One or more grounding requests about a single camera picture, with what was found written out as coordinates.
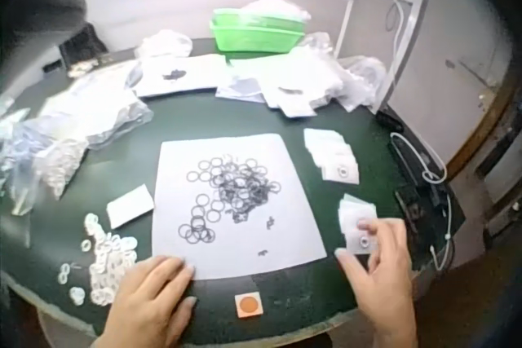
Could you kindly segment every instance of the green table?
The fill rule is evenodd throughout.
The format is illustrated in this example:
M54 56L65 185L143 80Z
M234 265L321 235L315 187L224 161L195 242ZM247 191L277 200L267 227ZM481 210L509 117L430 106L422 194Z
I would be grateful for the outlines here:
M67 77L55 73L25 91L16 106L38 110L46 97L67 85ZM92 325L94 329L89 330L100 333L108 307L95 306L88 298L83 306L76 307L69 299L70 287L83 287L87 295L90 292L88 266L94 255L80 250L80 242L86 238L85 215L98 214L104 230L110 231L105 212L108 202L142 183L153 193L164 141L277 133L284 139L299 174L328 257L283 271L194 282L189 293L199 301L184 341L219 345L240 341L260 343L259 340L267 339L263 342L281 344L322 333L348 320L356 301L333 256L334 250L343 246L337 214L340 199L348 192L375 203L381 217L401 216L393 191L405 184L405 179L387 148L388 133L375 122L374 116L365 108L346 113L338 104L331 103L319 109L316 117L295 120L263 104L216 99L212 90L162 96L147 103L154 111L153 121L100 151L88 152L60 201L43 192L31 213L12 217L11 202L7 198L2 200L0 257L2 277L10 286L64 322L83 329ZM321 179L304 147L306 127L336 130L344 136L359 163L360 185ZM454 230L462 224L462 213L458 207L455 210L458 212ZM440 249L446 223L443 218L437 221ZM151 228L152 213L114 232L138 239L137 253L141 260L151 254ZM430 256L413 254L413 259L420 268L429 262ZM64 262L76 262L82 269L72 270L69 282L62 286L56 278ZM238 319L234 295L252 291L260 292L264 315Z

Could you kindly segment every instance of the green plastic basket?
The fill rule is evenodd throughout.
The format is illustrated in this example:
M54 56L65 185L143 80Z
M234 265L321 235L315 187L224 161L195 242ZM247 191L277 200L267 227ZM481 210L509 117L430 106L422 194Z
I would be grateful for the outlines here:
M219 8L214 10L215 26L242 28L266 28L277 30L289 30L296 33L304 33L305 23L286 16L259 15L235 8Z
M289 30L215 26L210 23L215 41L223 52L287 53L304 33Z

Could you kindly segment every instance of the black device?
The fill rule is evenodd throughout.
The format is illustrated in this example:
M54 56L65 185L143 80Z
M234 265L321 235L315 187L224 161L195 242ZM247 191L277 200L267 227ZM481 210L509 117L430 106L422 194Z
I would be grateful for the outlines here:
M62 60L53 61L52 63L45 64L42 67L43 73L52 73L56 69L62 68Z
M424 179L422 176L422 172L425 170L424 167L404 140L392 138L389 148L408 182L415 187L420 196L425 196L430 200L436 212L442 214L443 210L448 208L446 186L444 184L429 183Z
M415 187L405 185L394 192L397 203L405 216L408 228L408 247L412 253L429 253L430 246L436 242L433 222L440 215L422 198Z
M107 47L96 35L92 24L86 24L78 34L60 45L60 54L67 69L80 61L95 59L106 53Z
M390 130L390 132L402 134L405 131L405 126L402 122L380 110L375 114L375 121Z

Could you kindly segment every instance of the hand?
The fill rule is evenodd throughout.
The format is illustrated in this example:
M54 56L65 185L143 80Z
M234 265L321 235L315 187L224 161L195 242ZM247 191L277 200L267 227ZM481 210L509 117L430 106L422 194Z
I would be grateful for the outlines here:
M178 305L193 275L194 268L179 258L138 262L123 278L95 348L164 348L176 343L196 303L195 297L186 297Z
M378 240L378 251L369 257L368 271L346 249L335 251L357 305L374 325L379 348L417 346L411 259L404 222L378 219L360 223L359 229Z

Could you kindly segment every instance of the left hand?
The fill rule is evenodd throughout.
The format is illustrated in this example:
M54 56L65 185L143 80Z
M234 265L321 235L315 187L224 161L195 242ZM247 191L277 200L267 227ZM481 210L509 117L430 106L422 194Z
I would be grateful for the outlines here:
M175 344L196 303L186 297L194 268L180 258L154 257L138 262L120 284L103 334L95 348L164 348Z

